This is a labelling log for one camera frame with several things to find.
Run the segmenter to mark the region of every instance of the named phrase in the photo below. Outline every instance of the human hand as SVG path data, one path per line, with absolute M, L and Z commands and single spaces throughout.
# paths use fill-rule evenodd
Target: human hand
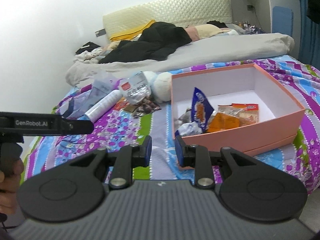
M 16 212 L 17 190 L 20 185 L 21 174 L 24 171 L 24 165 L 21 159 L 17 160 L 13 165 L 14 174 L 11 177 L 4 177 L 4 173 L 0 171 L 0 213 L 11 215 Z

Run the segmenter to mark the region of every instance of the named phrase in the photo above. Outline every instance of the stuffed animal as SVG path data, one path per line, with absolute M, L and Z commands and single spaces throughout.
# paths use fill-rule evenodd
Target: stuffed animal
M 171 100 L 171 76 L 169 72 L 156 74 L 152 71 L 143 72 L 151 87 L 152 94 L 158 103 Z

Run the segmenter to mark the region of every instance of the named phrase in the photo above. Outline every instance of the round pivot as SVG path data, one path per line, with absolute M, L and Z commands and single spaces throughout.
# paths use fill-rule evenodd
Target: round pivot
M 214 183 L 214 181 L 209 178 L 198 179 L 198 184 L 203 187 L 211 186 L 213 183 Z
M 114 178 L 110 181 L 110 184 L 112 184 L 113 186 L 116 186 L 116 187 L 121 187 L 126 183 L 127 183 L 127 181 L 123 178 Z

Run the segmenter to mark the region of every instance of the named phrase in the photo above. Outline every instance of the headboard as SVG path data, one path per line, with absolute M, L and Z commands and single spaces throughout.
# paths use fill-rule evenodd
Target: headboard
M 103 26 L 110 37 L 150 20 L 176 26 L 205 24 L 211 20 L 232 23 L 230 0 L 158 0 L 128 7 L 103 16 Z

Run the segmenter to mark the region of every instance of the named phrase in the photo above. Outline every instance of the black clothing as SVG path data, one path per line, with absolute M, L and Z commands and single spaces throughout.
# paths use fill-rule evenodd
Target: black clothing
M 87 50 L 88 52 L 91 52 L 91 51 L 93 51 L 94 49 L 99 48 L 99 47 L 100 47 L 99 45 L 97 45 L 97 44 L 89 41 L 89 42 L 87 42 L 86 44 L 82 45 L 82 47 L 76 51 L 76 54 L 77 54 L 77 55 L 78 55 L 78 54 L 81 54 L 82 52 L 84 52 L 84 51 L 86 51 L 86 50 Z
M 171 23 L 155 22 L 142 32 L 137 41 L 121 41 L 99 63 L 166 60 L 178 47 L 190 42 L 191 38 L 184 28 Z
M 221 23 L 219 21 L 210 21 L 210 22 L 207 22 L 207 24 L 217 26 L 218 28 L 228 28 L 225 23 Z

